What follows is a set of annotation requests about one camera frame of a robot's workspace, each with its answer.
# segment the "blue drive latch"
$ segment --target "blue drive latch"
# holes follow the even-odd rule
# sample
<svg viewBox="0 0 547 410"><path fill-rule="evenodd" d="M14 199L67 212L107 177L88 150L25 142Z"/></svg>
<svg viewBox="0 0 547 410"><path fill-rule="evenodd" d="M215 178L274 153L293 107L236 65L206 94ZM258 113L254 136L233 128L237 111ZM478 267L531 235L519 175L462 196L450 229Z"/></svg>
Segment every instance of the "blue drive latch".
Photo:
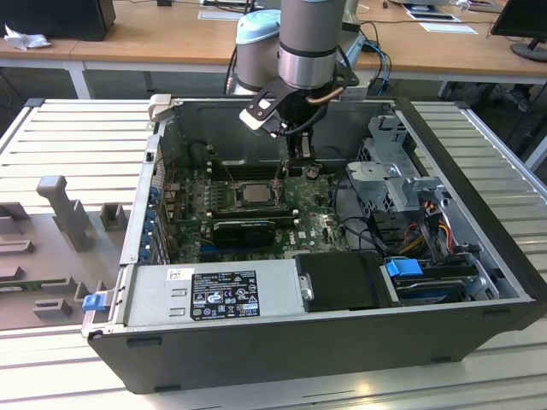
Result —
<svg viewBox="0 0 547 410"><path fill-rule="evenodd" d="M392 259L385 264L385 268L392 278L394 276L421 276L424 274L420 262L416 259Z"/></svg>
<svg viewBox="0 0 547 410"><path fill-rule="evenodd" d="M106 310L106 294L99 293L96 295L87 295L82 303L82 309L85 312L91 310Z"/></svg>

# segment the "power supply label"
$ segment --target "power supply label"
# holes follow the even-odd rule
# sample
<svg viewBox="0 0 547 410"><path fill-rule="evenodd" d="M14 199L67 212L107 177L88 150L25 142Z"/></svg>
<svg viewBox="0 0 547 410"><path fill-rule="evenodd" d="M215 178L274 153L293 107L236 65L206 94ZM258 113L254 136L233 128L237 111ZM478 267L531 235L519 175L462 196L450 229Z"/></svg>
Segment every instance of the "power supply label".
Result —
<svg viewBox="0 0 547 410"><path fill-rule="evenodd" d="M260 316L256 271L192 275L192 319L218 320L253 316Z"/></svg>

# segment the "black computer case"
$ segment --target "black computer case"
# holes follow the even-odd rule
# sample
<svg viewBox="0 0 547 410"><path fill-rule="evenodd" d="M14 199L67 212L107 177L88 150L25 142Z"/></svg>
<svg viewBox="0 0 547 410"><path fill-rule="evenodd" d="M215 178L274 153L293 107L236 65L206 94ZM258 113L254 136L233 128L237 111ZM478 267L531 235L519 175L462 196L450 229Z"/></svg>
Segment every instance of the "black computer case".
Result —
<svg viewBox="0 0 547 410"><path fill-rule="evenodd" d="M0 21L25 34L102 41L114 25L112 0L3 0Z"/></svg>

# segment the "computer monitor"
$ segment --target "computer monitor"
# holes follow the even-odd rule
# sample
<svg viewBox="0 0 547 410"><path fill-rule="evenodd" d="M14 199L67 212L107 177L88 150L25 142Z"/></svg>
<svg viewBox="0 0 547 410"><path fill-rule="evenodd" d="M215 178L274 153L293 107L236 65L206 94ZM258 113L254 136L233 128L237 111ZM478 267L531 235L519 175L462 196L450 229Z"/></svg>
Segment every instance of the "computer monitor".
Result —
<svg viewBox="0 0 547 410"><path fill-rule="evenodd" d="M539 46L547 38L547 0L509 0L491 33L533 38L530 44L512 44L511 50L528 60L547 62L547 50Z"/></svg>

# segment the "monitor stand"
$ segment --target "monitor stand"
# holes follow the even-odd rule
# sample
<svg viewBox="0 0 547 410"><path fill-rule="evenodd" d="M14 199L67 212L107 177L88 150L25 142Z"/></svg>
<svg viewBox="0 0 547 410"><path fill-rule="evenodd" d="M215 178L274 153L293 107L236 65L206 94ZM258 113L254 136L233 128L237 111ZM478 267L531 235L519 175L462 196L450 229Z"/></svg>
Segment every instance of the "monitor stand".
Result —
<svg viewBox="0 0 547 410"><path fill-rule="evenodd" d="M547 49L539 47L539 38L535 38L529 45L522 43L511 44L511 50L518 56L533 62L547 62Z"/></svg>

